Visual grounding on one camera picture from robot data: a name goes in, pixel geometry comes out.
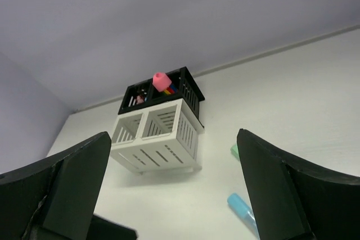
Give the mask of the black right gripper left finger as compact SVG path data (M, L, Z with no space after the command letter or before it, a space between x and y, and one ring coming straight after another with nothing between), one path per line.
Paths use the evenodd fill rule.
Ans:
M136 239L134 229L94 214L110 148L100 132L1 174L1 239Z

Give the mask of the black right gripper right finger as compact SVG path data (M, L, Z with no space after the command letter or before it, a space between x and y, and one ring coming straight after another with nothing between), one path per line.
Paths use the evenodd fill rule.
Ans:
M237 146L260 239L359 239L359 177L246 129L238 131Z

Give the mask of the long blue pastel highlighter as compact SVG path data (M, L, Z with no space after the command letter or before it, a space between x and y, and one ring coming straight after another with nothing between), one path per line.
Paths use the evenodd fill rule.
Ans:
M243 222L243 224L252 232L257 239L260 239L257 223L252 209L237 194L233 193L227 198L227 203L235 215Z

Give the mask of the long green highlighter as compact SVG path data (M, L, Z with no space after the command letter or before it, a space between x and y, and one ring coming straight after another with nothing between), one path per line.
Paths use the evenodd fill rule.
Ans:
M238 151L237 144L234 144L234 145L230 148L230 151L231 151L233 157L235 157L235 158L239 161L240 158L239 158L239 151Z

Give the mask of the pink glue stick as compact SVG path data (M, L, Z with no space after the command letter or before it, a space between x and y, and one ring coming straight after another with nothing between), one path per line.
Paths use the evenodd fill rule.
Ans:
M167 96L177 93L177 88L166 73L154 74L152 84L158 92Z

